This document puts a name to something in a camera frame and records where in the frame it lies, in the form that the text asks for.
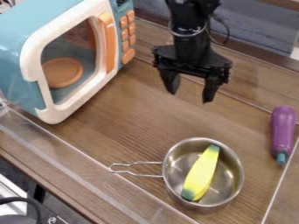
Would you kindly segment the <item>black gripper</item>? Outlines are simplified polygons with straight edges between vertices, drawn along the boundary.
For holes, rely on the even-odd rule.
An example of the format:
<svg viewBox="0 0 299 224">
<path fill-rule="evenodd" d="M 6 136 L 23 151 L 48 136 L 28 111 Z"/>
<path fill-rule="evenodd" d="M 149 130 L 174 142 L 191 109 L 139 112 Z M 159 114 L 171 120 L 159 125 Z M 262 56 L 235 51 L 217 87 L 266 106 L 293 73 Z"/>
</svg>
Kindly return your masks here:
<svg viewBox="0 0 299 224">
<path fill-rule="evenodd" d="M 233 62 L 211 48 L 211 37 L 206 31 L 174 34 L 173 45 L 158 45 L 153 49 L 154 66 L 161 72 L 166 90 L 175 95 L 182 82 L 181 74 L 203 78 L 202 101 L 214 100 L 219 86 L 230 81 Z"/>
</svg>

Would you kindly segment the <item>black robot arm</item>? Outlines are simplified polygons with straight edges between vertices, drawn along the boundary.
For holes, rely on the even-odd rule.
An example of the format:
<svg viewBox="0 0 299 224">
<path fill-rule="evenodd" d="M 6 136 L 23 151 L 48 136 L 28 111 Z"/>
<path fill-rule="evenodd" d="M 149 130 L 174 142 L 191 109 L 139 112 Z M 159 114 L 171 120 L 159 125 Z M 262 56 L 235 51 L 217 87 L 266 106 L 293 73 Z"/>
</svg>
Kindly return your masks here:
<svg viewBox="0 0 299 224">
<path fill-rule="evenodd" d="M 175 94 L 181 86 L 181 74 L 205 79 L 202 102 L 214 100 L 223 83 L 230 82 L 233 61 L 211 48 L 211 18 L 221 0 L 165 0 L 171 12 L 169 29 L 173 45 L 153 49 L 154 66 L 158 68 L 165 87 Z"/>
</svg>

